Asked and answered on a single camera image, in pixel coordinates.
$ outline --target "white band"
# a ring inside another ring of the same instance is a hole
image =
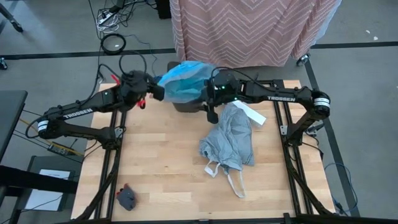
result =
[[[217,163],[216,169],[215,171],[213,171],[212,169],[210,169],[209,164],[211,164],[212,161],[209,161],[209,163],[207,163],[206,167],[205,167],[205,171],[206,173],[208,173],[209,175],[211,175],[212,178],[215,178],[216,175],[218,174],[218,167],[220,166],[220,163]]]
[[[47,121],[47,120],[39,122],[38,125],[37,125],[37,129],[38,129],[39,131],[41,131],[41,130],[46,130],[46,129],[47,129],[47,124],[48,124],[48,123],[49,123],[49,121]]]
[[[314,103],[314,105],[315,106],[327,106],[327,107],[330,108],[330,104],[325,103],[325,102],[316,102],[316,103]]]
[[[326,98],[316,98],[314,100],[314,105],[315,106],[327,106],[330,108],[330,100]]]
[[[314,102],[325,102],[325,103],[330,103],[330,100],[326,98],[316,98]]]
[[[234,193],[236,194],[236,196],[238,196],[240,198],[244,198],[246,196],[246,190],[244,189],[244,185],[243,185],[242,171],[239,171],[239,177],[240,177],[241,187],[242,187],[242,190],[243,190],[243,195],[241,195],[240,193],[236,192],[235,186],[234,186],[234,182],[232,181],[232,178],[231,178],[231,176],[229,176],[229,174],[228,174],[228,182],[231,185],[232,190],[234,190]]]
[[[37,128],[39,131],[41,130],[46,130],[47,129],[47,125],[41,125]]]

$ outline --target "wooden tabletop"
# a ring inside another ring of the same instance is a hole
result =
[[[102,84],[100,90],[111,86]],[[285,86],[300,87],[300,82],[285,81]],[[305,109],[297,103],[289,106],[296,122]],[[147,99],[146,109],[129,111],[116,189],[129,184],[136,193],[137,206],[129,212],[115,200],[112,221],[276,218],[285,212],[294,216],[274,105],[265,101],[250,107],[267,120],[261,128],[252,127],[255,165],[243,167],[245,198],[234,194],[221,170],[215,178],[204,171],[208,160],[198,153],[199,140],[213,127],[207,122],[206,113],[179,113],[171,103],[153,99]],[[281,113],[285,122],[283,107]],[[109,126],[110,117],[110,113],[95,113],[92,127]],[[316,146],[308,136],[303,137],[303,142]],[[319,152],[303,145],[300,153],[308,186],[334,212]],[[79,216],[94,197],[103,158],[104,150],[98,149],[85,159],[72,218]],[[301,190],[297,188],[304,212]],[[104,196],[103,217],[108,194]]]

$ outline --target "power strip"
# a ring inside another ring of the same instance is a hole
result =
[[[59,144],[59,143],[56,143],[56,144],[58,144],[58,145],[60,145],[60,146],[63,146],[63,147],[65,147],[65,148],[67,148],[67,149],[71,149],[70,147],[61,145],[61,144]],[[52,144],[49,148],[47,148],[47,150],[50,151],[50,152],[54,152],[54,153],[56,153],[56,154],[58,154],[58,155],[61,155],[61,156],[72,156],[72,155],[74,155],[72,152],[66,151],[66,150],[64,150],[64,149],[62,149],[62,148],[59,148],[59,147],[57,147],[57,146],[54,146],[53,144]]]
[[[106,22],[108,19],[110,19],[113,15],[114,15],[113,12],[109,12],[109,13],[105,16],[104,19],[100,19],[100,20],[98,21],[98,24],[99,24],[99,25],[104,24],[104,22]]]

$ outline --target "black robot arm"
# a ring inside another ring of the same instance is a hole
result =
[[[305,130],[314,122],[329,117],[330,98],[318,90],[302,88],[279,88],[264,86],[255,80],[239,80],[232,74],[219,73],[214,78],[205,81],[201,98],[206,102],[205,111],[211,123],[218,122],[214,107],[241,100],[245,103],[260,103],[262,101],[287,101],[300,103],[307,112],[297,121],[286,127],[285,138],[291,145],[301,145]]]
[[[104,149],[116,149],[119,141],[112,127],[87,128],[68,124],[65,120],[97,111],[102,113],[114,110],[127,111],[143,100],[146,93],[153,93],[155,99],[163,100],[164,89],[157,86],[152,77],[144,72],[131,71],[123,74],[120,81],[120,85],[100,91],[85,101],[50,108],[39,121],[39,136],[43,139],[60,136],[95,139]]]

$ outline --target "gray cloth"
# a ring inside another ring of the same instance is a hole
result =
[[[243,164],[253,166],[251,124],[241,109],[228,103],[218,124],[200,140],[200,155],[220,163],[225,174],[229,169],[243,170]]]

